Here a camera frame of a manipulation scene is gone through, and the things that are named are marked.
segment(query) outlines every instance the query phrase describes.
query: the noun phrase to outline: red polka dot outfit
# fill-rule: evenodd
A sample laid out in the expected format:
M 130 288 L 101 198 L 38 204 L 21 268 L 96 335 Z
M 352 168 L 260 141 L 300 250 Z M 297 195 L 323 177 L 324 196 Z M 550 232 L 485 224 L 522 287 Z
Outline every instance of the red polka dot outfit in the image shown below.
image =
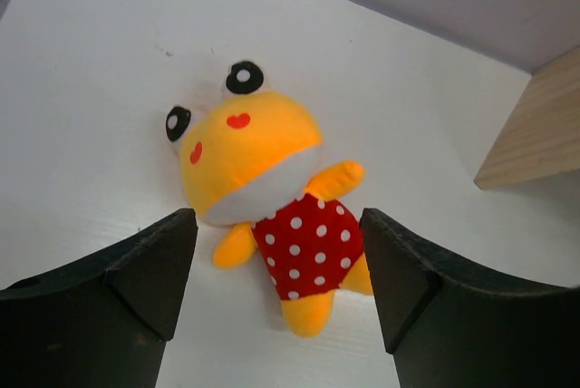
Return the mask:
M 338 288 L 363 254 L 353 214 L 338 200 L 308 194 L 257 222 L 252 232 L 281 300 Z

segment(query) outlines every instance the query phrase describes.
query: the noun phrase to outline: stuffed animal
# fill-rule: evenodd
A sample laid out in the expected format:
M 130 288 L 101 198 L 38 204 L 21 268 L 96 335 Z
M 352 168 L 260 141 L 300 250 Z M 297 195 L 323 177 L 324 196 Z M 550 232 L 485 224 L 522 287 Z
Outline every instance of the stuffed animal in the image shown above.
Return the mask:
M 338 288 L 370 295 L 358 221 L 338 200 L 364 177 L 356 161 L 317 172 L 320 129 L 298 102 L 270 89 L 254 63 L 234 64 L 207 115 L 174 107 L 166 133 L 198 217 L 231 229 L 213 255 L 239 266 L 259 251 L 292 331 L 318 335 Z

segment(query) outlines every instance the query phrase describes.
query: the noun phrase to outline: red heart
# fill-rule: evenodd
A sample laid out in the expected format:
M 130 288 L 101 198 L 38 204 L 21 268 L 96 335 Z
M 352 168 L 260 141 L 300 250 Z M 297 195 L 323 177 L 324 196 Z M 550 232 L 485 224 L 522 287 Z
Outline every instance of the red heart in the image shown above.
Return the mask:
M 250 115 L 247 113 L 241 113 L 238 116 L 230 116 L 229 118 L 227 118 L 227 125 L 236 130 L 246 127 L 249 123 L 250 123 Z
M 201 142 L 199 141 L 198 143 L 196 143 L 196 147 L 191 152 L 191 154 L 189 154 L 189 161 L 191 161 L 191 164 L 196 164 L 199 161 L 199 159 L 201 158 L 202 151 L 203 147 L 201 146 Z

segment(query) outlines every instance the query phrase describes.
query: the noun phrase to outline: white pupil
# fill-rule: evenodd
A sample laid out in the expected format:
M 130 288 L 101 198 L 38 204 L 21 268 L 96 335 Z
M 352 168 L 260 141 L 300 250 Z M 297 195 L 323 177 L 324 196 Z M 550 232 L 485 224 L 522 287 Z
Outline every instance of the white pupil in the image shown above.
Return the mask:
M 250 71 L 242 69 L 236 74 L 236 78 L 239 82 L 247 82 L 250 79 Z
M 175 114 L 169 116 L 167 119 L 167 128 L 173 130 L 178 125 L 178 117 Z

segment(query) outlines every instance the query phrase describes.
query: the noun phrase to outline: yellow stuffed toy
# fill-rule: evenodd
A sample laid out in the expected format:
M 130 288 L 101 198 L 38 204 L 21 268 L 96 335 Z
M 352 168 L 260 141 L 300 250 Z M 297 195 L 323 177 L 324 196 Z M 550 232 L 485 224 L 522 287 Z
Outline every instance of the yellow stuffed toy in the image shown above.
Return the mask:
M 316 173 L 323 145 L 316 121 L 271 90 L 254 63 L 234 64 L 222 92 L 203 118 L 183 107 L 167 115 L 189 203 L 207 223 L 232 227 L 215 265 L 239 266 L 259 250 L 292 331 L 318 335 L 337 288 L 372 293 L 358 221 L 338 200 L 364 169 L 348 160 Z

